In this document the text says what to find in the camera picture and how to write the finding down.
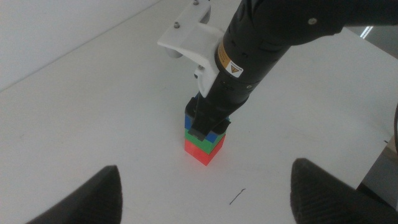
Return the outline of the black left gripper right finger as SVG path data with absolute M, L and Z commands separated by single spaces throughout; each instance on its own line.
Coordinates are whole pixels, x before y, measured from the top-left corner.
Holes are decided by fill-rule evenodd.
M 306 158 L 292 164 L 290 207 L 296 223 L 397 223 L 396 210 L 358 192 Z

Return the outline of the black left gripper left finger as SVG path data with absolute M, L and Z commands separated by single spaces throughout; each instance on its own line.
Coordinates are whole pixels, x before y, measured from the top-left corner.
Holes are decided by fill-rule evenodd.
M 121 223 L 123 193 L 116 165 L 105 166 L 30 223 Z

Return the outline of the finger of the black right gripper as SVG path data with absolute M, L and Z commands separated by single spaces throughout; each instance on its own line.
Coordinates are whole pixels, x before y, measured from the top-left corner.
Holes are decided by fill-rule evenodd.
M 215 107 L 201 94 L 188 102 L 188 116 L 191 118 L 188 133 L 199 141 L 203 141 L 217 125 Z

